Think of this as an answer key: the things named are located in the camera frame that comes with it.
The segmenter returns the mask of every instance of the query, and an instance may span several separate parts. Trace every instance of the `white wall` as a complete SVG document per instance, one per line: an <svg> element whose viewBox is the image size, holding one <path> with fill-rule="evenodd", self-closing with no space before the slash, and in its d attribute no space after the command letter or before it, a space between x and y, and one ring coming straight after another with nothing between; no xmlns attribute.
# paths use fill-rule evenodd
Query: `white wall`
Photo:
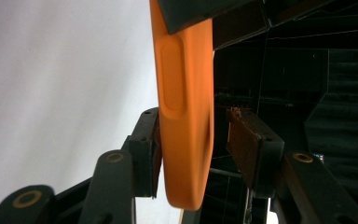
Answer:
<svg viewBox="0 0 358 224"><path fill-rule="evenodd" d="M0 202L90 177L158 105L148 1L0 1ZM177 223L164 188L138 223Z"/></svg>

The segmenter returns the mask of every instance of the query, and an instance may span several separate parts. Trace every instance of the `orange plastic handle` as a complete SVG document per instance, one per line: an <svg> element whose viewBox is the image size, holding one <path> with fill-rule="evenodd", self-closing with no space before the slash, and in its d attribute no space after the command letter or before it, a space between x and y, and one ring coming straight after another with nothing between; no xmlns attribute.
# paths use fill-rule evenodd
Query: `orange plastic handle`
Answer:
<svg viewBox="0 0 358 224"><path fill-rule="evenodd" d="M212 20L168 35L150 0L165 188L172 206L202 204L213 150Z"/></svg>

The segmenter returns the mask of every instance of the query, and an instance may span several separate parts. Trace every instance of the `orange object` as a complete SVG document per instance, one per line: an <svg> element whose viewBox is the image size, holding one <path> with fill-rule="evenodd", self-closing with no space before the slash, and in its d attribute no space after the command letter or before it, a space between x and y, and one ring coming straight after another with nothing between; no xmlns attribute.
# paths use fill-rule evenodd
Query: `orange object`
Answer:
<svg viewBox="0 0 358 224"><path fill-rule="evenodd" d="M150 0L165 188L172 206L197 210L213 150L212 20L168 35Z"/></svg>

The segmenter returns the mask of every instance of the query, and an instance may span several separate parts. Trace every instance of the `white backdrop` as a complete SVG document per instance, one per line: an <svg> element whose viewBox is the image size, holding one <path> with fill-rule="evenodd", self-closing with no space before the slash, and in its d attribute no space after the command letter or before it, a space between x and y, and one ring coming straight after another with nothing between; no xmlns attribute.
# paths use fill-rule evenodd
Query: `white backdrop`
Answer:
<svg viewBox="0 0 358 224"><path fill-rule="evenodd" d="M147 0L0 1L0 202L90 177L158 105L149 17ZM138 223L178 222L161 184L137 205Z"/></svg>

